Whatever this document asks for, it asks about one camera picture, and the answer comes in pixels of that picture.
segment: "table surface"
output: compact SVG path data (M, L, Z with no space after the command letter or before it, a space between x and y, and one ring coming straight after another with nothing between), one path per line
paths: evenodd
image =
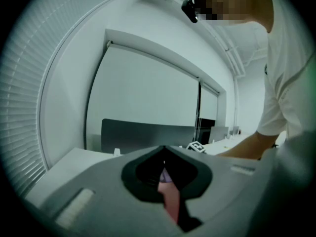
M229 139L220 140L217 142L214 142L213 144L206 144L203 145L205 147L205 152L208 155L215 156L217 154L223 153L237 144L239 144L241 141L243 141L245 138L247 138L250 134L238 134L231 136Z

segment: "white t-shirt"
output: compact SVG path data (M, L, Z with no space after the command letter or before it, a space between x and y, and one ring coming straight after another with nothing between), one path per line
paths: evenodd
M291 138L316 129L316 55L313 37L288 0L272 0L264 110L257 131Z

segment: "white desk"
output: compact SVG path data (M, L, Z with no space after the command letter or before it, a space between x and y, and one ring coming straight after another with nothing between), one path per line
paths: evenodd
M25 199L39 208L59 187L92 165L113 157L115 157L113 154L74 148L35 184Z
M206 144L203 146L206 148L205 152L208 155L214 156L233 148L248 136L250 136L250 134L238 134L231 136L229 139L220 140L213 144Z

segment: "small white object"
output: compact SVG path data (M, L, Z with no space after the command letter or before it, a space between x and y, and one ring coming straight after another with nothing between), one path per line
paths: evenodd
M199 141L191 142L187 146L187 149L194 150L194 151L196 151L198 153L204 153L204 151L206 150L206 148Z
M121 156L119 148L114 149L114 156Z
M237 166L237 165L231 166L231 170L234 172L238 172L240 174L248 175L248 176L252 176L253 173L255 172L254 168Z
M112 42L111 40L109 40L109 41L107 42L107 48L109 48L112 43L113 43L113 42Z

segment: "white wall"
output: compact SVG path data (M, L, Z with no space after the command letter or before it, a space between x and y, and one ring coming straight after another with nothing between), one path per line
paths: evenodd
M226 99L226 115L219 112L217 125L234 125L235 91L230 70L214 49L194 31L188 18L178 17L163 6L142 0L134 4L109 29L127 32L156 42L186 58L214 79L222 88L220 98Z
M71 33L49 71L40 107L40 132L48 166L72 148L84 148L88 94L103 57L105 29L137 0L113 0Z
M266 59L253 61L246 67L246 76L238 83L238 122L242 132L254 133L257 130L263 111L265 85L264 67Z

